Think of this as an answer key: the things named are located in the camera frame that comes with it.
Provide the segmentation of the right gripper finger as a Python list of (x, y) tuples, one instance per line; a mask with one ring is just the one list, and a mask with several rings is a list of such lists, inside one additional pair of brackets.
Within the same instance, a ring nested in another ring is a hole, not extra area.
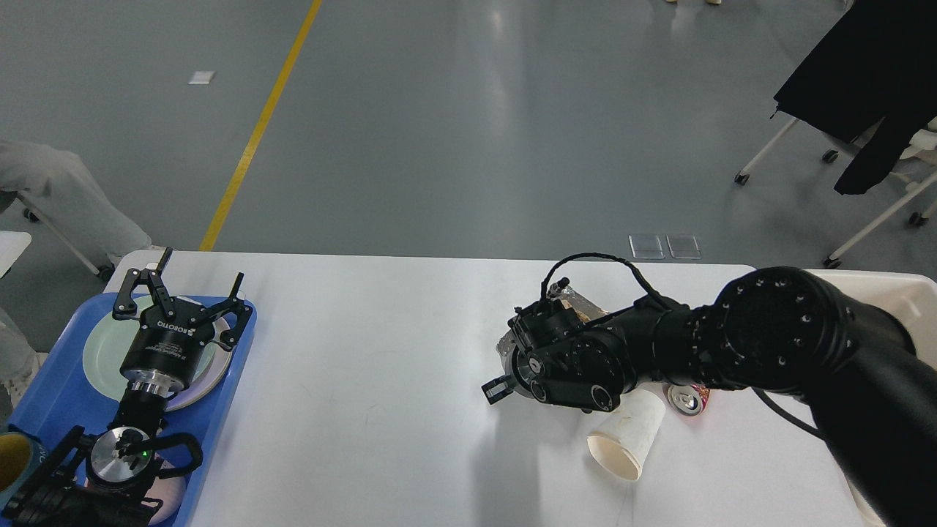
[(516, 381), (512, 375), (501, 375), (482, 385), (482, 393), (489, 405), (499, 403), (515, 393)]

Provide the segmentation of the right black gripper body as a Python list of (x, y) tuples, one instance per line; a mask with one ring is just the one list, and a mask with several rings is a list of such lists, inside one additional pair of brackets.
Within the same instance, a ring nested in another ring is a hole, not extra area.
[(512, 376), (512, 381), (509, 382), (512, 393), (533, 400), (534, 396), (530, 391), (532, 373), (525, 351), (513, 350), (509, 353), (509, 374)]

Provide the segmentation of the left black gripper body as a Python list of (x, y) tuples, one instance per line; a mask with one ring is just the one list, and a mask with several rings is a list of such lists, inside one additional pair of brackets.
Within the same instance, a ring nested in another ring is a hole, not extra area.
[(117, 304), (117, 319), (137, 321), (138, 330), (119, 372), (126, 380), (123, 398), (148, 394), (171, 400), (191, 387), (208, 344), (220, 333), (217, 317), (205, 318), (201, 304), (175, 304), (174, 318), (156, 304)]

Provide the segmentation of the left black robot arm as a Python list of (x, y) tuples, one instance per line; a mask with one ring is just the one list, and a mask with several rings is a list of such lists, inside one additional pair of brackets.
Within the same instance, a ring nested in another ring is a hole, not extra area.
[(10, 418), (4, 526), (183, 526), (243, 371), (255, 306), (174, 296), (154, 268), (87, 301)]

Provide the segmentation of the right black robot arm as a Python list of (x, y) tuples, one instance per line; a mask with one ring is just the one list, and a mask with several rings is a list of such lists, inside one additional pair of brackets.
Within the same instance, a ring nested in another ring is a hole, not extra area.
[(643, 296), (584, 321), (551, 293), (552, 267), (508, 320), (504, 373), (482, 386), (490, 404), (518, 393), (612, 411), (644, 381), (790, 396), (885, 524), (935, 524), (935, 370), (893, 314), (792, 266), (743, 274), (692, 308), (632, 261), (595, 258), (628, 267)]

